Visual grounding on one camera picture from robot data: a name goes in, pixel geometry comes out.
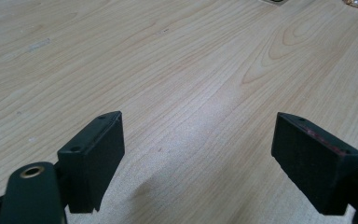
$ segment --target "wooden tabletop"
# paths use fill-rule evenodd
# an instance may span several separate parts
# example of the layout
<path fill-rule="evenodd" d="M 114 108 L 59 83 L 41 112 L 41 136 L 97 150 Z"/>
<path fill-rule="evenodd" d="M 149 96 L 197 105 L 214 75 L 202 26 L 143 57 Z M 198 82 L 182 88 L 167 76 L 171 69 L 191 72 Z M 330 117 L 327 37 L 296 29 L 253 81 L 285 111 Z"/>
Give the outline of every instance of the wooden tabletop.
<path fill-rule="evenodd" d="M 351 223 L 271 157 L 279 111 L 358 148 L 358 8 L 340 0 L 0 0 L 0 195 L 93 118 L 126 155 L 70 223 Z"/>

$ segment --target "wood grain pattern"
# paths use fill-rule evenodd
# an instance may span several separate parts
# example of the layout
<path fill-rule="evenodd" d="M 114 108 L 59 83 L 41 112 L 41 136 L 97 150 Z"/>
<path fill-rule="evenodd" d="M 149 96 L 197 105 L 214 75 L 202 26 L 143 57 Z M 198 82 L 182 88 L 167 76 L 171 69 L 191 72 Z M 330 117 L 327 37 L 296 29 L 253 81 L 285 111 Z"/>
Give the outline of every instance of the wood grain pattern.
<path fill-rule="evenodd" d="M 339 0 L 0 0 L 0 195 L 121 110 L 126 155 L 70 223 L 351 223 L 270 156 L 278 111 L 358 148 L 358 9 Z"/>

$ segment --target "screw hole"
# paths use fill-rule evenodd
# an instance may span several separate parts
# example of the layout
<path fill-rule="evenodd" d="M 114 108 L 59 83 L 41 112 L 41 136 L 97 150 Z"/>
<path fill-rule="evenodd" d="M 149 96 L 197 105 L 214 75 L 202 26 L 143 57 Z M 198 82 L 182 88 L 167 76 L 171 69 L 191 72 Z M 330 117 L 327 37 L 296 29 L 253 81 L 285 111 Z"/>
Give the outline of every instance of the screw hole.
<path fill-rule="evenodd" d="M 71 147 L 71 149 L 69 149 L 71 152 L 78 152 L 80 151 L 81 147 Z"/>
<path fill-rule="evenodd" d="M 20 177 L 21 178 L 31 178 L 37 175 L 42 174 L 42 172 L 45 170 L 43 166 L 33 166 L 30 167 L 23 172 L 21 172 Z"/>

